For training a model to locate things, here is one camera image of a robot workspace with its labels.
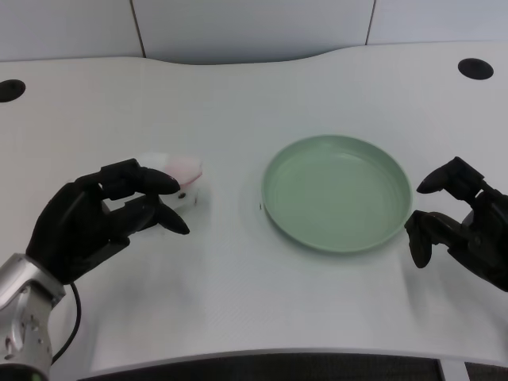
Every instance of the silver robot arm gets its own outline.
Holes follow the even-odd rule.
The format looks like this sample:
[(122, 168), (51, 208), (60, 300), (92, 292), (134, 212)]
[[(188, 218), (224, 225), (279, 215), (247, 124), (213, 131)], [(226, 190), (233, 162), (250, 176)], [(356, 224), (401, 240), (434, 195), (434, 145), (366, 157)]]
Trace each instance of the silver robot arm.
[[(135, 232), (159, 224), (189, 233), (160, 199), (179, 190), (171, 176), (131, 159), (80, 177), (56, 193), (37, 219), (26, 254), (14, 254), (0, 267), (1, 381), (48, 379), (48, 319), (65, 295), (64, 285), (70, 284), (77, 296), (74, 281), (129, 246)], [(116, 210), (104, 203), (135, 193), (144, 195)]]
[(0, 267), (0, 374), (2, 380), (49, 378), (48, 319), (64, 286), (24, 254)]

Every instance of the black grommet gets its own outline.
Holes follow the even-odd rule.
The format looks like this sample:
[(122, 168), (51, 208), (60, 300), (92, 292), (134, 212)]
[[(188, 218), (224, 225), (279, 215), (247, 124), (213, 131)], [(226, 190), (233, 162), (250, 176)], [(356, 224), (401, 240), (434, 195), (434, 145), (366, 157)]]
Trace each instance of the black grommet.
[(19, 79), (9, 79), (0, 82), (0, 103), (11, 102), (18, 99), (25, 92), (26, 86)]
[(487, 62), (477, 58), (466, 58), (459, 62), (459, 71), (471, 79), (489, 79), (494, 74), (494, 69)]

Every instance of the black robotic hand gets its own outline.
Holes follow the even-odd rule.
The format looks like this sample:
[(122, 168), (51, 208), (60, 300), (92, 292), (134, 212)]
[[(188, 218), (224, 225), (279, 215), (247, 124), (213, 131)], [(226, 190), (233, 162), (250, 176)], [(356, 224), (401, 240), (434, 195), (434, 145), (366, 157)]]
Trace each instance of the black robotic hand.
[(417, 191), (427, 194), (443, 189), (467, 202), (472, 212), (460, 224), (441, 213), (415, 210), (405, 225), (415, 264), (425, 267), (432, 245), (445, 244), (468, 270), (508, 291), (508, 196), (489, 187), (459, 157), (427, 176)]
[[(74, 282), (129, 246), (129, 235), (161, 224), (188, 234), (183, 219), (160, 201), (180, 190), (171, 176), (135, 159), (101, 168), (63, 186), (39, 216), (26, 255), (62, 284)], [(144, 194), (110, 211), (105, 199)]]

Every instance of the white table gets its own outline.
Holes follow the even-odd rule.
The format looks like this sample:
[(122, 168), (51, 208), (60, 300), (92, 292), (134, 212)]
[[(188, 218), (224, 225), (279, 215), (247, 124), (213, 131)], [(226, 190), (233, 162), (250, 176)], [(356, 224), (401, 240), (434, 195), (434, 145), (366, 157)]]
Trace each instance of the white table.
[[(462, 76), (463, 58), (495, 75)], [(183, 214), (191, 234), (138, 233), (83, 276), (83, 322), (53, 369), (70, 379), (242, 352), (358, 352), (508, 364), (508, 295), (435, 247), (418, 270), (408, 239), (327, 255), (281, 236), (260, 209), (273, 155), (312, 135), (388, 151), (413, 186), (461, 156), (508, 191), (508, 44), (348, 48), (306, 60), (184, 66), (136, 58), (1, 63), (27, 90), (0, 104), (1, 260), (26, 247), (68, 180), (143, 152), (203, 159), (207, 192)], [(414, 208), (461, 220), (445, 193)], [(74, 322), (52, 316), (55, 351)]]

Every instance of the robotic hand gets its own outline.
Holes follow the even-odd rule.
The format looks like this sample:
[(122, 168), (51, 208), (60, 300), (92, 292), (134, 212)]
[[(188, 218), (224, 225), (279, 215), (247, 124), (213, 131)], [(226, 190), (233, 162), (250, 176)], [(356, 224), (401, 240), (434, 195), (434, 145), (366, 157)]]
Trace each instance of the robotic hand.
[(472, 212), (460, 224), (441, 213), (415, 210), (405, 225), (414, 263), (425, 267), (432, 245), (445, 244), (469, 271), (508, 291), (508, 196), (489, 187), (459, 157), (428, 175), (417, 191), (427, 194), (443, 189), (467, 202)]
[[(0, 378), (48, 378), (48, 318), (65, 284), (129, 246), (129, 236), (156, 224), (188, 234), (183, 219), (160, 200), (180, 186), (135, 159), (101, 168), (63, 186), (39, 216), (26, 255), (0, 267)], [(144, 194), (110, 211), (105, 199)]]

